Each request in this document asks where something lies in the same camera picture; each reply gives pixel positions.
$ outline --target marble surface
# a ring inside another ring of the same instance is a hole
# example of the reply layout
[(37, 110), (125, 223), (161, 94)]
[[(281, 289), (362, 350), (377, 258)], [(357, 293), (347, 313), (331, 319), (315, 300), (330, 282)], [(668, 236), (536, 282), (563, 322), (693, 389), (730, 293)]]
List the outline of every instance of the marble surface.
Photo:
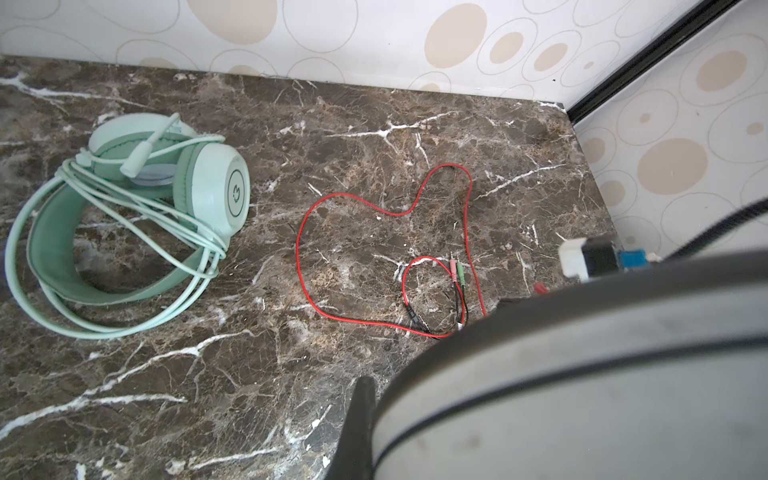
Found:
[[(160, 328), (111, 341), (64, 338), (27, 318), (3, 288), (3, 478), (322, 478), (355, 378), (371, 375), (385, 388), (435, 340), (340, 324), (309, 308), (293, 243), (320, 195), (346, 191), (402, 211), (430, 167), (466, 166), (489, 310), (501, 297), (531, 295), (535, 282), (566, 286), (556, 260), (562, 237), (613, 231), (555, 104), (27, 58), (5, 58), (0, 77), (3, 243), (25, 199), (119, 114), (178, 111), (198, 131), (226, 135), (247, 160), (253, 191), (219, 277)], [(399, 219), (347, 200), (324, 204), (301, 249), (313, 297), (332, 313), (405, 322), (402, 265), (417, 254), (466, 260), (466, 185), (460, 172), (441, 170)], [(136, 224), (174, 254), (187, 252), (145, 223)], [(75, 246), (83, 277), (110, 291), (170, 269), (94, 211)], [(22, 280), (40, 301), (28, 270)], [(441, 270), (415, 267), (408, 288), (433, 329), (450, 327)], [(124, 325), (175, 293), (78, 310)], [(478, 319), (473, 286), (468, 300)]]

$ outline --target patterned wallpaper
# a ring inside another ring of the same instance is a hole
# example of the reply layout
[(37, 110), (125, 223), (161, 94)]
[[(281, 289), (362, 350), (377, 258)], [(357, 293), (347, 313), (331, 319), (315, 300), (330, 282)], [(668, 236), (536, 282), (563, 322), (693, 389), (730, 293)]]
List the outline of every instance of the patterned wallpaper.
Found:
[(2, 52), (573, 105), (697, 0), (2, 0)]
[[(576, 133), (626, 248), (666, 255), (768, 196), (768, 2), (744, 0)], [(712, 249), (768, 245), (768, 217)]]

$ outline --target mint green headphones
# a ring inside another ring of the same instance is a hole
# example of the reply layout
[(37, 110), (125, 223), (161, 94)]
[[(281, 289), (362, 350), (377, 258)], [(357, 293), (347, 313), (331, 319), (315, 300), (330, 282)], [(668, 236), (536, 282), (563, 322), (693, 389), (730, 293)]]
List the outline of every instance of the mint green headphones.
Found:
[[(245, 224), (250, 179), (245, 160), (220, 135), (198, 135), (178, 114), (129, 114), (94, 131), (88, 148), (66, 160), (16, 217), (5, 245), (5, 277), (22, 309), (41, 325), (80, 339), (108, 339), (150, 329), (185, 311), (217, 275), (230, 237)], [(163, 199), (171, 199), (169, 204)], [(29, 301), (15, 265), (18, 241), (33, 210), (27, 261), (48, 301), (82, 327), (54, 323)], [(107, 293), (86, 283), (74, 266), (74, 234), (82, 211), (93, 204), (131, 230), (176, 269), (150, 286)], [(107, 204), (128, 207), (196, 248), (179, 261)], [(182, 294), (161, 313), (132, 327), (109, 327), (75, 315), (64, 303), (112, 305), (158, 295), (192, 276)]]

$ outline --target logo on ear cup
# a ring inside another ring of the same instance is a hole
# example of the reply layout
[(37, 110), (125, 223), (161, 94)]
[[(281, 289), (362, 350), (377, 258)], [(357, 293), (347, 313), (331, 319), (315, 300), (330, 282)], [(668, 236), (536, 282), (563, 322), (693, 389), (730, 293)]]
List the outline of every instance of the logo on ear cup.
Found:
[(243, 191), (245, 190), (245, 180), (240, 170), (235, 170), (230, 174), (227, 181), (227, 207), (230, 214), (237, 217), (243, 211)]

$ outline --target red wire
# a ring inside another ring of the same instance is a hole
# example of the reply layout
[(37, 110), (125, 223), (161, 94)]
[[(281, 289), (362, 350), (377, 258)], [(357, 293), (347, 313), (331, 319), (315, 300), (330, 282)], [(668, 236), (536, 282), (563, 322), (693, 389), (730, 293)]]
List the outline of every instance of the red wire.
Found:
[[(483, 303), (482, 293), (480, 291), (480, 279), (478, 278), (477, 273), (475, 272), (475, 265), (472, 263), (472, 255), (469, 253), (469, 232), (467, 231), (467, 209), (469, 207), (469, 195), (472, 193), (472, 175), (469, 173), (469, 171), (466, 168), (464, 168), (464, 167), (462, 167), (461, 165), (458, 165), (458, 164), (442, 164), (442, 165), (438, 165), (435, 168), (432, 168), (427, 173), (426, 178), (422, 182), (422, 186), (419, 188), (419, 192), (416, 194), (416, 199), (413, 201), (413, 204), (411, 205), (411, 207), (408, 210), (406, 210), (404, 212), (399, 212), (399, 213), (398, 212), (390, 212), (388, 210), (384, 210), (382, 208), (379, 208), (376, 205), (371, 204), (369, 201), (364, 200), (364, 199), (362, 199), (360, 197), (357, 197), (356, 195), (352, 195), (352, 194), (348, 194), (348, 193), (344, 193), (344, 192), (339, 192), (339, 193), (335, 193), (335, 194), (326, 195), (325, 197), (321, 198), (320, 200), (315, 202), (310, 207), (310, 209), (304, 215), (304, 220), (301, 222), (301, 227), (299, 228), (299, 234), (296, 235), (296, 271), (299, 274), (299, 282), (301, 282), (301, 290), (304, 291), (304, 296), (306, 297), (307, 301), (310, 302), (310, 305), (312, 306), (312, 308), (315, 309), (315, 311), (317, 311), (320, 315), (325, 316), (326, 318), (330, 318), (330, 319), (334, 319), (334, 320), (339, 320), (340, 322), (358, 323), (360, 325), (390, 326), (392, 328), (396, 328), (396, 329), (400, 329), (400, 330), (405, 330), (406, 332), (411, 332), (411, 333), (414, 333), (416, 335), (428, 336), (428, 337), (435, 338), (435, 339), (445, 338), (445, 337), (451, 336), (453, 334), (453, 332), (451, 332), (451, 333), (444, 333), (444, 334), (425, 333), (425, 332), (421, 332), (421, 331), (416, 330), (416, 329), (411, 329), (411, 328), (409, 328), (407, 326), (400, 325), (398, 323), (374, 322), (374, 321), (371, 321), (371, 320), (360, 320), (360, 319), (348, 318), (348, 317), (345, 317), (345, 316), (331, 315), (330, 313), (323, 311), (312, 300), (312, 297), (310, 296), (309, 291), (307, 291), (307, 289), (306, 289), (306, 284), (304, 283), (304, 276), (301, 273), (301, 262), (300, 262), (300, 259), (299, 259), (299, 246), (300, 246), (300, 242), (301, 242), (301, 234), (304, 231), (304, 227), (306, 226), (306, 221), (310, 218), (310, 214), (321, 203), (325, 202), (326, 200), (330, 200), (331, 198), (334, 198), (334, 197), (349, 197), (349, 198), (352, 198), (352, 199), (357, 200), (359, 202), (363, 202), (365, 205), (367, 205), (368, 207), (371, 207), (372, 209), (376, 210), (377, 212), (380, 212), (381, 214), (389, 215), (391, 217), (404, 217), (405, 215), (408, 215), (411, 212), (413, 212), (413, 209), (416, 207), (416, 204), (419, 202), (419, 198), (422, 196), (422, 191), (424, 190), (424, 187), (426, 187), (426, 184), (429, 181), (429, 178), (432, 176), (432, 174), (434, 174), (437, 170), (440, 170), (441, 168), (444, 168), (444, 167), (458, 168), (459, 170), (462, 170), (465, 174), (467, 174), (467, 177), (469, 178), (469, 189), (467, 189), (467, 197), (464, 200), (464, 246), (465, 246), (466, 253), (467, 253), (467, 261), (469, 263), (469, 267), (472, 269), (472, 275), (475, 277), (475, 285), (477, 286), (478, 298), (480, 300), (480, 310), (482, 310), (483, 316), (488, 315), (485, 312), (485, 304)], [(415, 261), (421, 260), (421, 259), (424, 259), (424, 258), (430, 259), (432, 261), (437, 262), (440, 266), (442, 266), (445, 269), (445, 271), (448, 273), (449, 276), (451, 275), (451, 270), (448, 267), (446, 267), (442, 262), (437, 260), (436, 258), (423, 256), (423, 257), (418, 257), (418, 258), (415, 258), (415, 259), (411, 260), (410, 263), (408, 264), (408, 266), (406, 267), (406, 270), (402, 274), (402, 298), (406, 302), (406, 305), (408, 304), (408, 297), (406, 296), (406, 275), (408, 274), (408, 270), (410, 270), (411, 266), (413, 266), (413, 263)], [(459, 295), (462, 295), (461, 289), (458, 289), (458, 291), (459, 291)], [(466, 314), (466, 312), (464, 312), (462, 314), (462, 323), (464, 323), (465, 314)]]

